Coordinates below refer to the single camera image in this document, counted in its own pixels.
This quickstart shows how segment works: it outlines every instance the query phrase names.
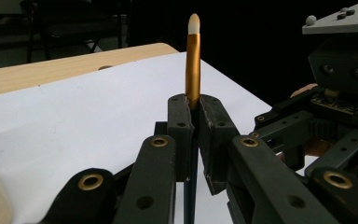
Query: gold cylinder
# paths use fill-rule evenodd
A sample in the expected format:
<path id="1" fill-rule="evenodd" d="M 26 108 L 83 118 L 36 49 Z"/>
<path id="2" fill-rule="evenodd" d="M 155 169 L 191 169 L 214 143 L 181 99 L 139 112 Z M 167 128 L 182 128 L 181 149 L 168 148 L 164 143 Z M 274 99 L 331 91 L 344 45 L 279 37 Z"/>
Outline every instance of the gold cylinder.
<path id="1" fill-rule="evenodd" d="M 200 98 L 200 34 L 187 36 L 185 95 L 190 109 L 196 109 Z"/>

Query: dark background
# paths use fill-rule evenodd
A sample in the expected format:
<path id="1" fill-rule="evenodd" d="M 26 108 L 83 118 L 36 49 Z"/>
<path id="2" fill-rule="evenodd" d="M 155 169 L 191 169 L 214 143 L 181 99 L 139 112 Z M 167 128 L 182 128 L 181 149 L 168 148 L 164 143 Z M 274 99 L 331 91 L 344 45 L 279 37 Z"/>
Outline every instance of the dark background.
<path id="1" fill-rule="evenodd" d="M 188 19 L 200 17 L 201 59 L 270 105 L 315 82 L 308 56 L 328 35 L 303 35 L 358 0 L 132 0 L 129 46 L 165 42 L 186 51 Z"/>

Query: white tip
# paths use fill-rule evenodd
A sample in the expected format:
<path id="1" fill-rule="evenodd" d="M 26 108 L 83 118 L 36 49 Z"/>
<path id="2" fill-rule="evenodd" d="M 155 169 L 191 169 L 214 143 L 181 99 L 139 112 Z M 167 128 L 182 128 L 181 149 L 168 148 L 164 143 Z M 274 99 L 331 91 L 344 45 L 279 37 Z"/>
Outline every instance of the white tip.
<path id="1" fill-rule="evenodd" d="M 200 18 L 196 13 L 191 15 L 190 20 L 188 21 L 188 33 L 190 35 L 200 33 Z"/>

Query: white table surface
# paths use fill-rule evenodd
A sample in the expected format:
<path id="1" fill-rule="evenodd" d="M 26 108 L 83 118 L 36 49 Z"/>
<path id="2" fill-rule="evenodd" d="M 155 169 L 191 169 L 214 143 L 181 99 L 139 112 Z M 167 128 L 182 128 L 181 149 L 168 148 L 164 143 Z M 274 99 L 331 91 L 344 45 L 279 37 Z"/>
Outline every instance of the white table surface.
<path id="1" fill-rule="evenodd" d="M 132 164 L 155 122 L 167 120 L 168 99 L 184 93 L 185 67 L 186 54 L 174 53 L 0 94 L 0 180 L 11 224 L 40 221 L 80 171 L 115 174 Z M 201 93 L 222 102 L 241 134 L 270 110 L 205 62 Z M 211 196 L 199 162 L 196 224 L 232 223 L 226 192 Z M 182 183 L 176 192 L 175 223 L 183 223 Z"/>

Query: wooden table edge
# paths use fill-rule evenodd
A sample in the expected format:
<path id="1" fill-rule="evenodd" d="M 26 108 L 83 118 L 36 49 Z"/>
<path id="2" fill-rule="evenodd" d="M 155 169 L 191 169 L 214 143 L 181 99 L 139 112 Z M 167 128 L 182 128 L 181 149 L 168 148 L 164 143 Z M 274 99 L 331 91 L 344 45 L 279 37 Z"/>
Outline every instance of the wooden table edge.
<path id="1" fill-rule="evenodd" d="M 4 67 L 0 68 L 0 94 L 84 75 L 104 66 L 115 66 L 177 52 L 167 44 L 156 43 Z"/>

